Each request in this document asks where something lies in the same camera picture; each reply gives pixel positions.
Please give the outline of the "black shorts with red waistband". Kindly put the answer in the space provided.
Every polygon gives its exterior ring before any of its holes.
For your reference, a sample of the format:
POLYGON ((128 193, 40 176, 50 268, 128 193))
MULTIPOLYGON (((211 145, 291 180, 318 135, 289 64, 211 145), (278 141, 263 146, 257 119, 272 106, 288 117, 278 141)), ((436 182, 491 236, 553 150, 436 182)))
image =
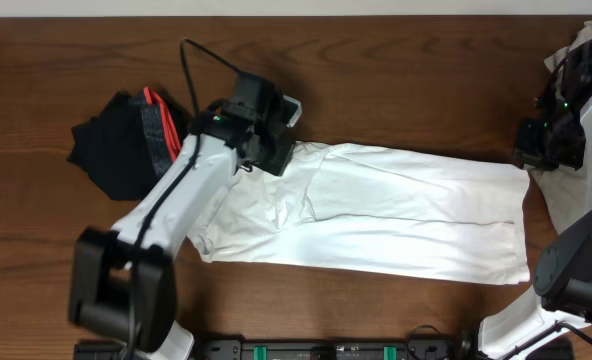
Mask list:
POLYGON ((165 91, 118 92, 97 116, 71 129, 68 161, 110 199, 143 199, 180 154, 188 112, 165 91))

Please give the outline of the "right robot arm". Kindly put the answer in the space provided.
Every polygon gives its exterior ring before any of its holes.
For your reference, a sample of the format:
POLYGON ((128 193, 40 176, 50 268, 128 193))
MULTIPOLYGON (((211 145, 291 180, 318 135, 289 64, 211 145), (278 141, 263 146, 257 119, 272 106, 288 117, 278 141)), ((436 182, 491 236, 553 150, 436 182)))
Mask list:
POLYGON ((554 67, 537 98, 537 118, 522 121, 515 157, 532 170, 570 168, 580 185, 549 192, 572 220, 553 217, 558 238, 537 263, 531 287, 463 337, 461 359, 571 359, 573 333, 592 346, 592 39, 554 67))

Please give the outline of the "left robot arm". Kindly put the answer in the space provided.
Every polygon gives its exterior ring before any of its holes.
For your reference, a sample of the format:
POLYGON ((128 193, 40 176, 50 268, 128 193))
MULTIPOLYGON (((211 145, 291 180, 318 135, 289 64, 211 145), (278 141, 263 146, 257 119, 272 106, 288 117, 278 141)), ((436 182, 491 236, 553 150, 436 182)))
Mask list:
POLYGON ((175 320, 174 261, 186 236, 213 216, 239 170, 281 175, 301 103, 242 72, 228 99, 197 113, 179 156, 109 231, 85 229, 74 247, 69 320, 100 335, 76 359, 187 359, 193 335, 175 320))

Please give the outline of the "white printed t-shirt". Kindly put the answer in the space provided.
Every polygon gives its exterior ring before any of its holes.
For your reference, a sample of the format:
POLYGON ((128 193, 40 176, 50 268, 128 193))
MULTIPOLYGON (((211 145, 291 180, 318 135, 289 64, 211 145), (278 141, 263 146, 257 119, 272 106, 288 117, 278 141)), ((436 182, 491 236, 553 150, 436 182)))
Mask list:
POLYGON ((529 183, 509 164, 301 143, 281 176, 239 173, 190 238, 206 262, 513 285, 530 278, 529 183))

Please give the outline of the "khaki beige garment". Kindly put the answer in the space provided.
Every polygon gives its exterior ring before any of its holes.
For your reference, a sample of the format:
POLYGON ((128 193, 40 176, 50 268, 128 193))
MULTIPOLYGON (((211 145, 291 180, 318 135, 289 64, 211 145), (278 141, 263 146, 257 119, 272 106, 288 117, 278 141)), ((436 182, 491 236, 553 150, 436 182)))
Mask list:
POLYGON ((579 116, 586 143, 583 166, 544 171, 528 166, 545 198, 550 218, 561 233, 592 210, 592 21, 576 39, 545 60, 551 75, 536 100, 544 111, 568 109, 579 116))

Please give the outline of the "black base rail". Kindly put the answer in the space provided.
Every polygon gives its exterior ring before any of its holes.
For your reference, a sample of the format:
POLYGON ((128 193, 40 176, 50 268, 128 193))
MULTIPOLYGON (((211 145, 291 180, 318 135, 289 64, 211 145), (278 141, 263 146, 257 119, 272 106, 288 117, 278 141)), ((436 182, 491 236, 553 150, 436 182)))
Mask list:
MULTIPOLYGON (((75 360, 118 360, 124 346, 109 341, 80 341, 74 346, 75 360)), ((199 360, 410 360, 466 359, 458 354, 453 341, 438 337, 412 338, 409 342, 297 343, 214 340, 191 350, 185 359, 199 360)), ((527 355, 528 360, 573 360, 572 344, 554 340, 527 355)))

